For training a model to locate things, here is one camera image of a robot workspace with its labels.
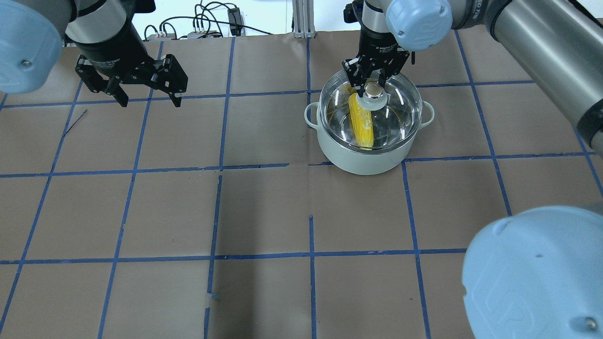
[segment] white pot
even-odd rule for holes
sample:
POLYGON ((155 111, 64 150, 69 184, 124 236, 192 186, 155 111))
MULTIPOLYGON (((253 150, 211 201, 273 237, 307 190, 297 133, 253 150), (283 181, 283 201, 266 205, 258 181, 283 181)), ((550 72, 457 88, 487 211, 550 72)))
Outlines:
MULTIPOLYGON (((421 123, 418 130, 427 127, 435 118, 434 107, 431 106, 427 101, 423 101, 423 105, 431 112, 431 119, 428 122, 421 123)), ((397 148, 381 154, 367 154, 360 151, 355 151, 350 148, 346 148, 337 141, 335 141, 325 130, 325 127, 320 123, 322 115, 320 103, 311 103, 304 111, 304 119, 308 126, 314 128, 318 133, 318 143, 322 149, 324 155, 337 167, 344 171, 359 174, 362 176, 370 176, 373 174, 380 174, 391 170, 392 168, 399 165, 402 160, 408 155, 412 142, 416 138, 416 134, 399 145, 397 148), (313 124, 310 120, 309 114, 312 109, 317 111, 318 124, 313 124)))

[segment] cooking pot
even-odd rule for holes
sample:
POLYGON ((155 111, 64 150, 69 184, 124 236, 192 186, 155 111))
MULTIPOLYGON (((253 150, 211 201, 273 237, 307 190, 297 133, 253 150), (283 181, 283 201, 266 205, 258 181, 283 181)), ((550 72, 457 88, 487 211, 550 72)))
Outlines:
MULTIPOLYGON (((373 73, 367 82, 377 82, 373 73)), ((380 174, 396 167, 410 151, 417 132, 435 118, 435 110, 423 101, 417 87, 404 75, 391 77, 383 88, 386 105, 370 111, 374 142, 372 147, 359 145, 350 122, 348 100, 356 95, 344 71, 336 73, 320 93, 320 100, 304 111, 308 126, 318 133, 318 143, 324 155, 344 171, 363 176, 380 174), (422 122, 421 113, 427 107, 431 118, 422 122), (315 109, 318 124, 309 114, 315 109)))

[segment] bolt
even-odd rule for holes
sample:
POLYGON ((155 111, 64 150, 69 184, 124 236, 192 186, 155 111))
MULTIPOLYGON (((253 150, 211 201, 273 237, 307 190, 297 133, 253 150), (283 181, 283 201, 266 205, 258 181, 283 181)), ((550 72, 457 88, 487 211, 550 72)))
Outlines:
POLYGON ((597 321, 593 318, 586 318, 586 326, 588 326, 589 329, 594 331, 598 327, 597 321))

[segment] corn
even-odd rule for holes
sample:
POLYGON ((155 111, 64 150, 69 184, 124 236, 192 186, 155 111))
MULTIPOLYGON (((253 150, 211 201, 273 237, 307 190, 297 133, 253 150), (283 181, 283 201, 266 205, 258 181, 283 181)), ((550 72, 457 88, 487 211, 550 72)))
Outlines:
POLYGON ((356 93, 350 96, 348 105, 350 106, 350 120, 352 121, 356 143, 361 147, 372 147, 374 136, 371 112, 360 106, 358 103, 358 94, 356 93))

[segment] grid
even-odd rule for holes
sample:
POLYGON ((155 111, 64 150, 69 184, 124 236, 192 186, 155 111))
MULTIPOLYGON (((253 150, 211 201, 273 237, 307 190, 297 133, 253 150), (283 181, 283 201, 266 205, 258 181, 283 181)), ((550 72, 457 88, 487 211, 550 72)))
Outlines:
MULTIPOLYGON (((460 249, 421 249, 417 239, 417 231, 415 229, 415 221, 414 221, 414 213, 412 208, 412 192, 409 187, 409 178, 407 171, 407 164, 412 162, 432 162, 432 161, 471 161, 471 160, 491 160, 496 171, 497 179, 500 186, 500 193, 505 203, 505 208, 507 210, 507 214, 511 216, 513 214, 511 210, 511 206, 508 201, 507 192, 505 189, 505 183, 503 181, 502 175, 500 173, 499 168, 499 159, 523 159, 523 158, 532 158, 532 157, 585 157, 588 161, 590 170, 595 179, 599 192, 603 196, 603 188, 601 185, 600 178, 595 170, 595 166, 590 158, 591 155, 594 155, 594 152, 589 152, 582 140, 579 138, 576 133, 576 137, 579 140, 580 146, 582 148, 582 152, 574 152, 574 153, 548 153, 548 154, 513 154, 513 155, 497 155, 494 151, 493 143, 490 137, 490 133, 488 131, 488 125, 484 118, 484 113, 481 107, 481 103, 479 100, 478 92, 476 88, 478 86, 490 86, 490 85, 514 85, 514 84, 528 84, 533 83, 533 81, 494 81, 494 82, 474 82, 471 70, 469 68, 469 63, 467 62, 467 57, 464 52, 463 44, 461 42, 460 36, 458 32, 455 32, 456 41, 461 51, 461 55, 463 58, 464 66, 467 71, 467 75, 469 78, 468 83, 447 83, 447 84, 427 84, 427 85, 419 85, 419 88, 425 87, 470 87, 478 108, 479 116, 481 119, 481 123, 484 129, 484 134, 488 143, 488 148, 490 150, 490 154, 486 156, 458 156, 458 157, 441 157, 441 158, 409 158, 405 159, 402 162, 402 173, 400 179, 403 180, 406 201, 408 204, 408 214, 411 226, 411 234, 412 234, 412 250, 384 250, 384 251, 339 251, 339 252, 317 252, 315 251, 314 245, 314 218, 313 216, 309 217, 308 221, 308 229, 309 229, 309 251, 308 252, 292 252, 292 253, 272 253, 272 254, 261 254, 261 255, 216 255, 216 238, 218 234, 218 219, 219 219, 219 209, 221 202, 221 190, 222 190, 222 182, 223 177, 220 175, 218 177, 217 188, 216 188, 216 200, 215 200, 215 215, 213 222, 213 234, 212 234, 212 246, 210 255, 204 256, 166 256, 166 257, 153 257, 153 258, 124 258, 120 257, 119 252, 121 248, 122 237, 124 234, 124 225, 127 222, 128 218, 128 210, 130 207, 130 200, 132 197, 132 192, 135 186, 136 176, 139 173, 161 173, 161 172, 194 172, 194 171, 230 171, 230 170, 241 170, 241 169, 250 169, 250 168, 278 168, 278 167, 287 167, 288 163, 267 163, 267 164, 254 164, 254 165, 236 165, 236 166, 225 166, 224 165, 224 146, 226 142, 226 128, 228 124, 228 113, 229 113, 229 100, 232 97, 252 97, 252 96, 263 96, 263 95, 289 95, 289 94, 301 94, 306 93, 308 96, 308 103, 310 103, 311 95, 313 93, 319 93, 319 89, 311 89, 311 71, 310 71, 310 40, 306 41, 306 67, 307 67, 307 88, 306 90, 298 90, 298 91, 284 91, 284 92, 259 92, 259 93, 230 93, 230 84, 232 79, 232 68, 233 68, 233 57, 235 55, 235 39, 232 39, 230 45, 230 55, 229 55, 229 70, 228 70, 228 79, 227 79, 227 87, 226 93, 224 95, 196 95, 196 96, 183 96, 183 100, 190 99, 200 99, 200 98, 224 98, 224 113, 223 113, 223 127, 221 132, 221 145, 220 145, 220 156, 219 156, 219 165, 218 166, 207 166, 207 167, 186 167, 186 168, 151 168, 151 169, 139 169, 138 161, 140 158, 140 151, 142 148, 145 127, 147 124, 147 117, 149 113, 149 109, 153 102, 155 101, 163 101, 168 100, 169 98, 155 98, 153 97, 153 90, 150 90, 148 98, 143 99, 132 99, 131 102, 142 101, 146 102, 146 108, 144 113, 144 118, 142 121, 142 127, 140 130, 139 140, 137 143, 136 150, 136 158, 134 161, 133 168, 130 169, 116 169, 116 170, 108 170, 108 171, 74 171, 74 172, 58 172, 55 171, 55 167, 63 146, 63 141, 65 139, 65 135, 69 131, 69 129, 77 123, 77 120, 70 125, 70 121, 72 119, 74 110, 76 106, 82 104, 102 104, 102 103, 110 103, 112 100, 101 100, 101 101, 85 101, 78 102, 78 96, 80 94, 82 83, 79 84, 77 89, 77 93, 74 97, 73 102, 68 103, 49 103, 49 104, 17 104, 17 105, 5 105, 7 100, 7 95, 4 95, 2 99, 2 103, 0 104, 0 110, 4 108, 15 108, 15 107, 46 107, 46 106, 70 106, 71 109, 69 111, 69 116, 66 120, 63 136, 59 142, 58 149, 54 156, 54 161, 52 163, 52 167, 50 172, 48 173, 15 173, 15 174, 0 174, 0 178, 18 178, 18 177, 47 177, 46 184, 43 189, 42 196, 40 198, 39 205, 37 207, 36 216, 33 221, 33 225, 31 226, 31 230, 29 232, 27 242, 25 248, 23 250, 23 254, 20 260, 14 261, 0 261, 0 265, 17 265, 17 272, 14 277, 14 281, 12 284, 12 288, 10 290, 10 294, 8 296, 8 300, 4 307, 4 312, 2 313, 2 319, 0 320, 0 332, 4 326, 4 322, 6 320, 7 314, 10 311, 11 300, 13 298, 15 289, 19 283, 19 277, 21 274, 21 270, 24 265, 33 265, 33 264, 65 264, 65 263, 98 263, 105 262, 111 263, 111 273, 109 278, 109 284, 107 286, 106 296, 103 304, 103 313, 101 318, 101 323, 98 329, 98 338, 103 336, 104 324, 107 315, 107 308, 109 307, 109 303, 111 300, 111 292, 113 280, 115 278, 116 266, 120 262, 168 262, 168 261, 207 261, 209 262, 209 278, 207 281, 207 293, 212 295, 212 287, 213 287, 213 271, 214 265, 216 261, 227 261, 227 260, 251 260, 251 259, 273 259, 273 258, 309 258, 310 259, 310 283, 311 283, 311 323, 312 323, 312 338, 317 338, 317 304, 316 304, 316 289, 320 288, 317 286, 315 281, 315 258, 318 257, 328 257, 328 256, 379 256, 379 255, 408 255, 414 256, 416 263, 416 271, 417 271, 417 284, 420 292, 420 301, 423 312, 423 321, 425 326, 425 334, 427 338, 431 339, 431 331, 429 326, 429 312, 426 302, 426 293, 425 288, 423 286, 423 274, 421 270, 421 256, 422 255, 430 255, 430 254, 443 254, 443 253, 465 253, 465 248, 460 249), (93 175, 110 175, 110 174, 129 174, 131 175, 131 182, 128 189, 127 199, 124 206, 124 212, 121 222, 121 228, 119 231, 118 241, 115 247, 115 254, 112 258, 80 258, 80 259, 27 259, 27 253, 29 246, 31 244, 31 240, 36 231, 37 221, 40 217, 40 211, 42 210, 46 194, 48 192, 49 185, 53 177, 60 176, 93 176, 93 175)), ((163 50, 163 42, 159 48, 159 55, 162 54, 163 50)), ((330 166, 332 165, 330 162, 309 164, 309 166, 330 166)), ((206 308, 205 310, 205 318, 204 318, 204 338, 207 338, 209 333, 209 319, 211 317, 211 308, 206 308)))

